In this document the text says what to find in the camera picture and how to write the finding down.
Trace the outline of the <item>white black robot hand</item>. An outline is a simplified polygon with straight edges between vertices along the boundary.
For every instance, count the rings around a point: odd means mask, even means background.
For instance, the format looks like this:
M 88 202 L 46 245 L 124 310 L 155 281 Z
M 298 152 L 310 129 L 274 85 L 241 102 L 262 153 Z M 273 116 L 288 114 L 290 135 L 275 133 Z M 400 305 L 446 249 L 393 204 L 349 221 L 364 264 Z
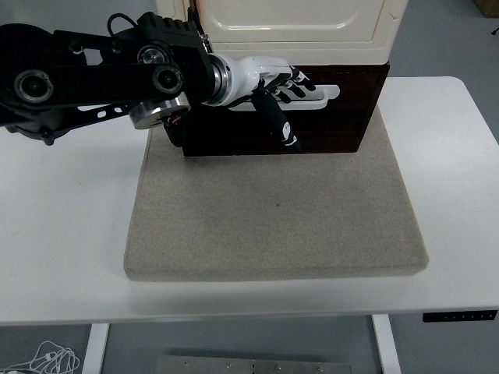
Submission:
M 286 60 L 275 57 L 249 56 L 241 60 L 224 57 L 228 74 L 228 89 L 220 105 L 231 107 L 249 100 L 261 118 L 266 130 L 289 150 L 299 153 L 301 144 L 280 109 L 277 98 L 288 104 L 291 98 L 285 88 L 297 97 L 316 89 L 306 75 Z

